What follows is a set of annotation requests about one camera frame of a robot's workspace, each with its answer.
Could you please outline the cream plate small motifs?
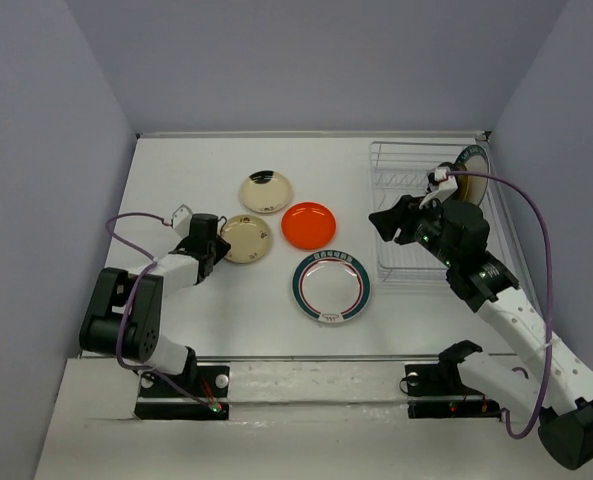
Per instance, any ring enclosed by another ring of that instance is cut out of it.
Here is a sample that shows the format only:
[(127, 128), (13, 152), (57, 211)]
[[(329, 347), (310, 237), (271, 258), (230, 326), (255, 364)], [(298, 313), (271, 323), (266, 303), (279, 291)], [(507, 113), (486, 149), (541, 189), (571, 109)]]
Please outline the cream plate small motifs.
[(220, 234), (230, 245), (225, 259), (236, 264), (260, 260), (270, 251), (273, 241), (271, 228), (266, 221), (251, 214), (229, 218)]

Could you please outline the brown yellow patterned plate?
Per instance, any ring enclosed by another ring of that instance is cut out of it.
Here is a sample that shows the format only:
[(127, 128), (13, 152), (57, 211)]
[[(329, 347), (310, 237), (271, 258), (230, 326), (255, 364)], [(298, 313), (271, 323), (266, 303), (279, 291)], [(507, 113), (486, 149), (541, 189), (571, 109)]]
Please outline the brown yellow patterned plate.
[(479, 205), (487, 190), (488, 175), (485, 171), (464, 170), (464, 175), (457, 175), (457, 192), (454, 198), (458, 201)]

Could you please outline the white plate teal red rim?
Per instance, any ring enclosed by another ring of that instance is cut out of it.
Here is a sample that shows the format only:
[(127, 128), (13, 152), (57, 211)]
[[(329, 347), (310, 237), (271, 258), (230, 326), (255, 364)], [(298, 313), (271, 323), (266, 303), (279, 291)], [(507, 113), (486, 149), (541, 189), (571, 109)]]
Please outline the white plate teal red rim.
[(291, 292), (298, 308), (321, 324), (339, 325), (367, 307), (372, 284), (362, 263), (334, 249), (316, 251), (295, 268)]

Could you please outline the white plate dark green rim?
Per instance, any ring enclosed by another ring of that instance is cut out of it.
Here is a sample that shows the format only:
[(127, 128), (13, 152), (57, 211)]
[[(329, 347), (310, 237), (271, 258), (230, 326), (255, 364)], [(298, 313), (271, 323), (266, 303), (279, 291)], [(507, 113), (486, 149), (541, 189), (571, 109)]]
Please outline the white plate dark green rim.
[(479, 145), (469, 145), (458, 155), (454, 164), (458, 171), (485, 171), (490, 173), (486, 150)]

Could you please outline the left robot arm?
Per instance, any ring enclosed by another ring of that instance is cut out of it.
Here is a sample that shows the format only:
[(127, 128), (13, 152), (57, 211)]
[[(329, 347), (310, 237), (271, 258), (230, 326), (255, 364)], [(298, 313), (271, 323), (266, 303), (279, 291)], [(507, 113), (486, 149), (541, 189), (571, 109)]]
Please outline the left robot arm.
[[(156, 256), (116, 233), (127, 218), (157, 221), (179, 237), (168, 253)], [(103, 268), (92, 290), (79, 330), (80, 349), (112, 356), (119, 366), (160, 378), (171, 392), (185, 395), (197, 383), (196, 353), (161, 333), (163, 300), (201, 284), (231, 246), (220, 234), (223, 219), (179, 207), (171, 217), (129, 212), (110, 218), (105, 228), (114, 240), (147, 259), (141, 267)]]

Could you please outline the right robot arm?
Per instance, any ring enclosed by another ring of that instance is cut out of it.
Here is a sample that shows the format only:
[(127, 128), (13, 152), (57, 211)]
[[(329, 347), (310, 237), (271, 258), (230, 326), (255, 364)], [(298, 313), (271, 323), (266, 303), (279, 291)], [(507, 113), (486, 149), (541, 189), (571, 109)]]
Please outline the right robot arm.
[(456, 200), (425, 206), (405, 195), (369, 216), (381, 238), (418, 243), (447, 268), (452, 291), (494, 328), (521, 361), (547, 373), (539, 438), (563, 467), (576, 470), (593, 459), (593, 371), (546, 330), (507, 267), (487, 250), (489, 224), (479, 207)]

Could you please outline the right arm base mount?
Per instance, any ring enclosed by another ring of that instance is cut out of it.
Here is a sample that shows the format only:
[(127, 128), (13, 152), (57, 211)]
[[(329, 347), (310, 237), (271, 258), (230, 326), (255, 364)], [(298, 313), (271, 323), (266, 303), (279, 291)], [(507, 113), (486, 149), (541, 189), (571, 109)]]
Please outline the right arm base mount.
[(500, 419), (501, 408), (483, 393), (465, 386), (455, 367), (408, 364), (399, 382), (408, 399), (410, 419)]

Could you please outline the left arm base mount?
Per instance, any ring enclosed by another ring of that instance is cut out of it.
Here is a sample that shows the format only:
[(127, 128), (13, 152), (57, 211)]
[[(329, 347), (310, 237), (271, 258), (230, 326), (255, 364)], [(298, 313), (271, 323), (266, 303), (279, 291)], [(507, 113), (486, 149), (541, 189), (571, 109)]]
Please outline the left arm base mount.
[(133, 414), (139, 420), (226, 421), (229, 384), (230, 366), (225, 364), (198, 364), (192, 383), (181, 376), (170, 376), (167, 382), (145, 373), (140, 376)]

